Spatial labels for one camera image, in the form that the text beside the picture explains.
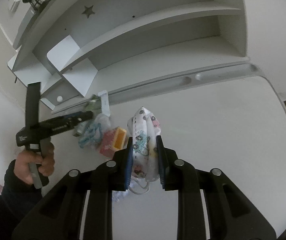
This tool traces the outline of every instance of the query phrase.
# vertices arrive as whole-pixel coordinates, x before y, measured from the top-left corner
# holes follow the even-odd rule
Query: black handle
[[[35,147],[31,147],[31,145],[26,145],[25,147],[26,147],[26,150],[35,152],[35,153],[40,154],[42,156],[41,145],[38,144],[38,149],[35,149],[37,145],[33,145],[33,146],[35,146]],[[34,187],[36,189],[42,188],[49,183],[48,177],[43,176],[43,174],[41,174],[38,171],[38,168],[40,166],[41,166],[41,164],[29,163],[30,172],[31,172],[32,177],[33,177],[33,184],[34,184]]]
[[[206,239],[200,185],[195,168],[182,161],[176,168],[181,170],[181,187],[178,204],[177,240]]]

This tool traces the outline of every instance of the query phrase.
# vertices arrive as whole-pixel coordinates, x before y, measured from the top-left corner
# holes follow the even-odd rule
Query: shelf board
[[[64,78],[82,95],[86,96],[98,70],[89,59],[85,59],[63,74]]]
[[[102,90],[111,92],[179,72],[248,60],[220,36],[172,44],[99,70],[85,98],[75,97],[63,102],[55,107],[54,112],[85,102]]]
[[[41,91],[51,78],[51,73],[31,53],[22,62],[25,67],[14,71],[15,76],[27,87],[28,84],[41,82]]]
[[[47,58],[52,65],[61,71],[68,60],[80,49],[72,36],[68,35],[57,43],[48,53]]]
[[[51,89],[55,88],[60,82],[62,81],[62,77],[58,74],[55,73],[54,75],[51,76],[51,78],[47,81],[45,87],[41,91],[41,94],[44,95]]]
[[[129,57],[168,45],[220,35],[217,16],[188,19],[144,32],[121,35],[89,52],[88,59],[98,69]]]
[[[20,63],[33,51],[43,35],[56,20],[77,0],[51,0],[28,30],[22,48],[19,51],[13,69],[20,68]]]
[[[14,57],[12,57],[9,62],[7,62],[7,66],[10,70],[13,70],[13,67],[14,67],[14,64],[15,64],[15,61],[16,61],[16,58],[17,58],[17,54],[18,52],[14,55]]]
[[[244,9],[243,0],[214,0],[233,7]],[[237,48],[242,54],[247,54],[247,24],[245,14],[238,16],[219,16],[221,36]]]
[[[131,20],[90,41],[71,57],[71,59],[64,66],[63,72],[87,58],[91,50],[125,33],[142,32],[144,30],[156,28],[161,25],[197,17],[213,15],[239,15],[242,13],[243,10],[239,8],[226,6],[214,1],[185,4],[157,11]]]

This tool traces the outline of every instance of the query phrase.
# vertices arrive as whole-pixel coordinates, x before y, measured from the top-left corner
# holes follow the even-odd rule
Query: white floral face mask
[[[128,130],[133,137],[132,176],[146,182],[159,178],[156,136],[161,127],[152,112],[141,107],[128,121]]]

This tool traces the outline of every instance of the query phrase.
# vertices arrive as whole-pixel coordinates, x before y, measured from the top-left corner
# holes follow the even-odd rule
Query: mask ear loop
[[[150,182],[147,182],[147,183],[146,183],[146,186],[142,186],[141,183],[140,183],[140,181],[139,181],[137,178],[132,177],[132,180],[134,180],[142,189],[146,189],[146,191],[139,193],[139,192],[136,192],[134,189],[132,189],[132,188],[129,186],[129,190],[130,190],[132,193],[134,193],[134,194],[136,194],[136,195],[143,195],[143,194],[145,194],[145,193],[147,193],[147,192],[150,191]]]

